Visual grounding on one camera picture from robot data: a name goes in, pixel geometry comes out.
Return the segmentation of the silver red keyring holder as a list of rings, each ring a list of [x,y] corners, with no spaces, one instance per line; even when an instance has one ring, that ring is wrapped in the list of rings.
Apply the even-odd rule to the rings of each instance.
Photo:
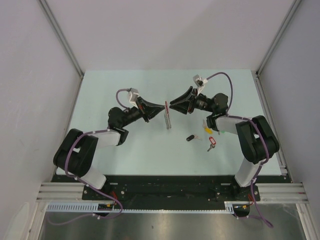
[[[172,125],[170,121],[169,105],[167,101],[165,101],[164,103],[164,119],[165,119],[166,129],[167,130],[171,129]]]

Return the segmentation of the key with black tag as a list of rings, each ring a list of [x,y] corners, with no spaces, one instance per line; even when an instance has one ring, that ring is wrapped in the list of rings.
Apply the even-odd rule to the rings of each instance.
[[[190,136],[188,136],[187,138],[186,138],[186,141],[187,142],[190,142],[191,140],[200,140],[200,141],[202,141],[202,138],[200,138],[198,135],[196,135],[196,134],[192,134],[192,135],[190,135]]]

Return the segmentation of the key with red tag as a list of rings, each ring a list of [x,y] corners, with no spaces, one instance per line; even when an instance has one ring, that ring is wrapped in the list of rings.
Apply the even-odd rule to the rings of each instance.
[[[209,139],[210,145],[209,145],[209,148],[208,148],[207,152],[209,152],[210,150],[214,149],[216,147],[216,144],[217,144],[216,140],[212,136],[210,136],[208,139]]]

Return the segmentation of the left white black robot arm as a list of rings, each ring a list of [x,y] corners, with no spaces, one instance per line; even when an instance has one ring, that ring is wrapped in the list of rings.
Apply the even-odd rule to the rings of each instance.
[[[110,196],[107,178],[92,166],[98,148],[122,145],[129,134],[125,127],[139,119],[148,123],[165,110],[164,105],[155,104],[138,97],[133,107],[122,110],[113,107],[108,112],[106,129],[83,132],[72,128],[67,133],[53,157],[53,164],[64,170],[67,176],[92,187],[93,194],[100,200]]]

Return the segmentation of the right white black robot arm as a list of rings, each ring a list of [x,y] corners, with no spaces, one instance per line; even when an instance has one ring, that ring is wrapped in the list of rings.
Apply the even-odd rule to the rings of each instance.
[[[208,128],[216,132],[227,132],[238,136],[243,161],[235,174],[230,188],[231,196],[242,201],[249,194],[263,165],[279,151],[280,144],[266,118],[258,115],[253,118],[231,116],[228,96],[218,93],[208,98],[190,87],[180,97],[172,100],[169,108],[182,114],[191,114],[195,109],[211,113],[206,118]]]

